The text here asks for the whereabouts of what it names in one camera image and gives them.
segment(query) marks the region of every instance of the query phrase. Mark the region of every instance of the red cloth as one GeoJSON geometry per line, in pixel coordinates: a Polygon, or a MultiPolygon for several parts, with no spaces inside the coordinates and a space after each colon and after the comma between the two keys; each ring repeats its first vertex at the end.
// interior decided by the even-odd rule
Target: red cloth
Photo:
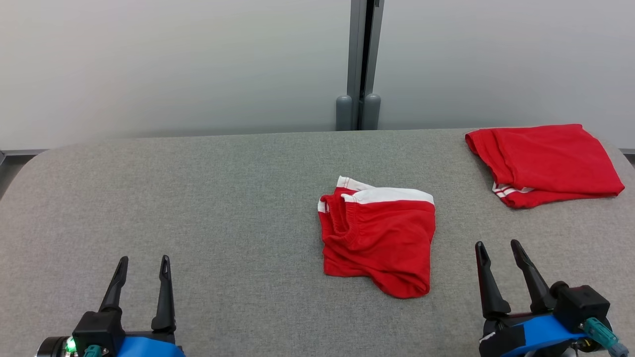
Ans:
{"type": "Polygon", "coordinates": [[[430,194],[340,177],[317,210],[325,274],[369,276],[381,291],[400,299],[428,293],[435,230],[430,194]]]}
{"type": "Polygon", "coordinates": [[[624,189],[602,144],[580,124],[481,129],[465,135],[509,207],[617,196],[624,189]]]}

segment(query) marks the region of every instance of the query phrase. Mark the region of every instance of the green light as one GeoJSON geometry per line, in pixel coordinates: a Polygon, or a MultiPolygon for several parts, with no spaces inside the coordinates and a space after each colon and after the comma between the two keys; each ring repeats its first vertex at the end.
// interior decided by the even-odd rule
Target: green light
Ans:
{"type": "Polygon", "coordinates": [[[66,340],[66,351],[70,353],[77,352],[77,346],[75,346],[75,340],[72,337],[66,340]]]}

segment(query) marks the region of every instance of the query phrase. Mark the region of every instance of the red fabric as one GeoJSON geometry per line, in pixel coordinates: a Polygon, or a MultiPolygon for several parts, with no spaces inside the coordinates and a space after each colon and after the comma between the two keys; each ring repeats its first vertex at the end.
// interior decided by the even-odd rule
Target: red fabric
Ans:
{"type": "MultiPolygon", "coordinates": [[[[368,186],[364,196],[375,199],[375,193],[385,190],[395,189],[368,186]]],[[[337,187],[320,200],[328,207],[319,212],[324,273],[369,276],[381,291],[400,299],[427,294],[434,203],[407,199],[360,203],[364,199],[357,200],[360,193],[337,187]],[[342,195],[357,201],[346,202],[342,195]]]]}
{"type": "Polygon", "coordinates": [[[617,196],[624,189],[602,144],[580,124],[482,129],[465,141],[490,167],[494,193],[512,208],[617,196]]]}

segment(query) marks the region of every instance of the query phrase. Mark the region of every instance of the blue panel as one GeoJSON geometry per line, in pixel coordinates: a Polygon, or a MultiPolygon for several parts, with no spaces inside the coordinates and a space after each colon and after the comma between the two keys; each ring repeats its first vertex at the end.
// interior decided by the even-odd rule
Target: blue panel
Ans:
{"type": "Polygon", "coordinates": [[[126,337],[121,345],[119,357],[185,357],[185,355],[174,344],[146,337],[126,337]]]}
{"type": "Polygon", "coordinates": [[[520,323],[525,328],[525,346],[513,349],[501,357],[513,357],[559,344],[566,340],[587,337],[586,333],[571,333],[553,315],[538,316],[520,323]]]}

